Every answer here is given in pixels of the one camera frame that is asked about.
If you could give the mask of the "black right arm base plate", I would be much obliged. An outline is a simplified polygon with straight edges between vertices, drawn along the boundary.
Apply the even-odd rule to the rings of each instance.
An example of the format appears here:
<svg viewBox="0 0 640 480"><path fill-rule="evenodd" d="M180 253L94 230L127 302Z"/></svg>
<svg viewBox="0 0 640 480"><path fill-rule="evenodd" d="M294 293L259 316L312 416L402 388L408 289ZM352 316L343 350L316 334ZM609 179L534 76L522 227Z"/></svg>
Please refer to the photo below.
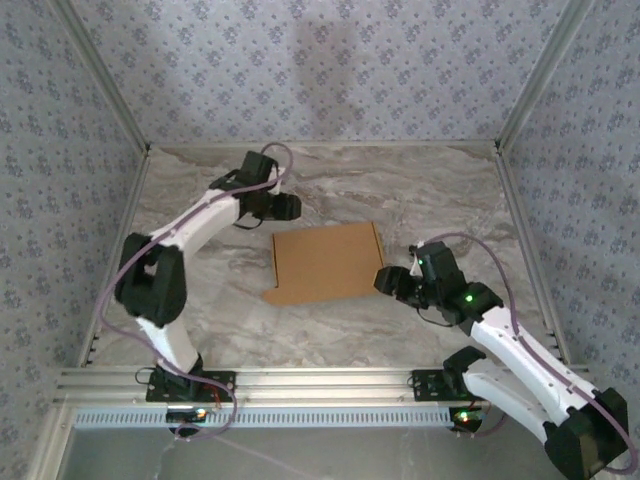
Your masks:
<svg viewBox="0 0 640 480"><path fill-rule="evenodd" d="M407 380L416 402L485 401L463 384L462 377L444 369L412 370Z"/></svg>

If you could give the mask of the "circuit board with green light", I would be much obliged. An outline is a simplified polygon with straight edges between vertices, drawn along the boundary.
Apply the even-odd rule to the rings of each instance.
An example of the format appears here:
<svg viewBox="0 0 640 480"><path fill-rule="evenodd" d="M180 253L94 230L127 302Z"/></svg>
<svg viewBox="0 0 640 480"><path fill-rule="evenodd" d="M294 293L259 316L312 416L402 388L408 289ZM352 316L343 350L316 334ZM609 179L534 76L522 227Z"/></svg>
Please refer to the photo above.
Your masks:
<svg viewBox="0 0 640 480"><path fill-rule="evenodd" d="M165 415L167 423L198 424L207 420L208 411L205 408L169 408Z"/></svg>
<svg viewBox="0 0 640 480"><path fill-rule="evenodd" d="M451 408L449 414L452 421L450 430L463 434L475 434L485 418L480 408Z"/></svg>

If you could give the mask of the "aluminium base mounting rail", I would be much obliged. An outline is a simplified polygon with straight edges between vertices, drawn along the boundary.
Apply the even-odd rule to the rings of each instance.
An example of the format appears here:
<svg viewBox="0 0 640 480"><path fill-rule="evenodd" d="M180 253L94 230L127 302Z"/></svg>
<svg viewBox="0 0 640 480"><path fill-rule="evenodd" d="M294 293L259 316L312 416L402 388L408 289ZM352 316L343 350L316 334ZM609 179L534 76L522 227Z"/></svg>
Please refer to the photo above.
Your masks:
<svg viewBox="0 0 640 480"><path fill-rule="evenodd" d="M414 402L408 367L241 368L234 393L243 407L382 407ZM61 371L56 404L130 406L145 401L151 371L140 366Z"/></svg>

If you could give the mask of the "brown cardboard paper box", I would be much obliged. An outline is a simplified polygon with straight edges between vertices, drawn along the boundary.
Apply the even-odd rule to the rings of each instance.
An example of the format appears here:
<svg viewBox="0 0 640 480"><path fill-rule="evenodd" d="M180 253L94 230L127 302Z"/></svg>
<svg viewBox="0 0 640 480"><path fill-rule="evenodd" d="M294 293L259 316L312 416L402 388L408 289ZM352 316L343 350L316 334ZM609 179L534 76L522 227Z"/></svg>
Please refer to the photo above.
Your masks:
<svg viewBox="0 0 640 480"><path fill-rule="evenodd" d="M373 222L275 233L276 286L262 297L282 307L373 295L376 274L384 264L384 248Z"/></svg>

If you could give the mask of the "thin aluminium table edge rail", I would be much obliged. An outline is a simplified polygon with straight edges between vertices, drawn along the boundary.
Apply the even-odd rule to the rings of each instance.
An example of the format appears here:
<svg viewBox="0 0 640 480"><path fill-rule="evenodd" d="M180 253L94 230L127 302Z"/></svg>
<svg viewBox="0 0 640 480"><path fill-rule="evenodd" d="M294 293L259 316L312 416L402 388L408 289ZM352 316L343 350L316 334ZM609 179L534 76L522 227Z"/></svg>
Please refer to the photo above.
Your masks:
<svg viewBox="0 0 640 480"><path fill-rule="evenodd" d="M307 148L307 147L464 147L464 148L480 148L480 149L496 149L494 140L371 140L371 141L345 141L345 140L329 140L329 141L293 141L281 140L291 148ZM214 142L214 143L151 143L153 148L161 149L187 149L187 148L241 148L241 147L262 147L265 142Z"/></svg>

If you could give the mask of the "aluminium frame post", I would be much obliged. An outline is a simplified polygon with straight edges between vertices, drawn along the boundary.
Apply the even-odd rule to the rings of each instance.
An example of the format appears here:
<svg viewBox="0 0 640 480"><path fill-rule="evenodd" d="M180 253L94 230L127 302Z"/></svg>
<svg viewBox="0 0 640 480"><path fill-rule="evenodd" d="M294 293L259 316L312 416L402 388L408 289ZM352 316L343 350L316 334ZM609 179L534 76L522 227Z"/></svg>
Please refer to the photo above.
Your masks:
<svg viewBox="0 0 640 480"><path fill-rule="evenodd" d="M567 0L521 93L495 139L496 150L499 154L504 155L511 149L595 1Z"/></svg>
<svg viewBox="0 0 640 480"><path fill-rule="evenodd" d="M50 409L36 443L25 480L56 480L75 423L76 408L57 405Z"/></svg>
<svg viewBox="0 0 640 480"><path fill-rule="evenodd" d="M47 2L89 70L121 128L133 145L140 152L146 153L149 144L75 7L70 0L47 0Z"/></svg>

